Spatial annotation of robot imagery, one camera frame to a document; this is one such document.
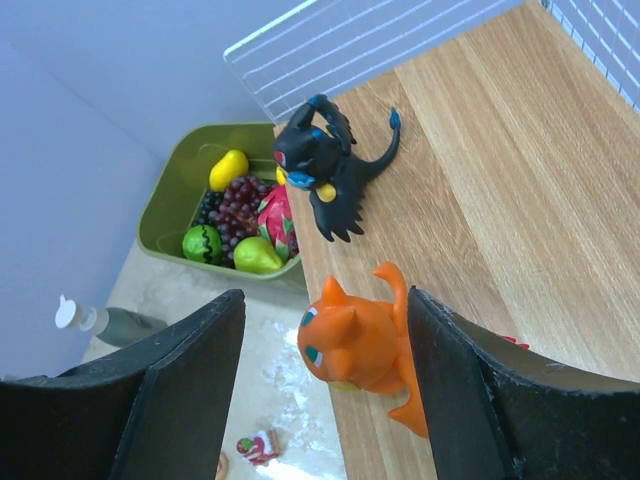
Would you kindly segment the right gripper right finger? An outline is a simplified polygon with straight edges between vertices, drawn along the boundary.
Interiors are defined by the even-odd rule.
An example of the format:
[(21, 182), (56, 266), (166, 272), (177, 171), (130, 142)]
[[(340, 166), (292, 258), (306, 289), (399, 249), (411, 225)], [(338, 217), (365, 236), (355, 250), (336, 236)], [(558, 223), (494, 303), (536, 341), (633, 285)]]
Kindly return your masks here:
[(527, 350), (416, 287), (408, 321), (438, 478), (638, 478), (638, 383)]

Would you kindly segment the orange fox toy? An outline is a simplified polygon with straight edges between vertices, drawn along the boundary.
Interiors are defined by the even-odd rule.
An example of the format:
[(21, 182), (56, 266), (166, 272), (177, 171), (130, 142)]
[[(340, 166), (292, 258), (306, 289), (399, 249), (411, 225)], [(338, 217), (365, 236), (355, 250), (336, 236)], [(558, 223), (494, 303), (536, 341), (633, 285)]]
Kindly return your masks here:
[(505, 440), (508, 417), (487, 383), (510, 374), (463, 331), (467, 320), (429, 293), (409, 286), (391, 261), (374, 272), (390, 302), (347, 294), (327, 278), (298, 328), (301, 358), (317, 379), (377, 395), (406, 392), (388, 417), (434, 445)]

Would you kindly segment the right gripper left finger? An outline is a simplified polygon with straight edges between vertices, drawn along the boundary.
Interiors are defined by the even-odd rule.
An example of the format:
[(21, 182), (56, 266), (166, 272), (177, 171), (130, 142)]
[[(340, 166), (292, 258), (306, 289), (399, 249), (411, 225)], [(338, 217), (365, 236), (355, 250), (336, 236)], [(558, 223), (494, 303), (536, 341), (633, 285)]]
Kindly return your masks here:
[(231, 289), (59, 376), (1, 385), (5, 479), (211, 479), (245, 330)]

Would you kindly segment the black cat toy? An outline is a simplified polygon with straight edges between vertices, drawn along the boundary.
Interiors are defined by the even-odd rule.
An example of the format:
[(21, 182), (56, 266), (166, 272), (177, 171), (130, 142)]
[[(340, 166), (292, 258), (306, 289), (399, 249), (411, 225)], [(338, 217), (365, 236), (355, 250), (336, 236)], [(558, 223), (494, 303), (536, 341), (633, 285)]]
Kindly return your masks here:
[(357, 143), (348, 117), (326, 95), (302, 104), (275, 137), (273, 156), (289, 185), (307, 191), (314, 221), (329, 242), (348, 243), (362, 235), (364, 191), (392, 163), (401, 140), (402, 121), (390, 110), (391, 142), (381, 157), (366, 161), (352, 153)]

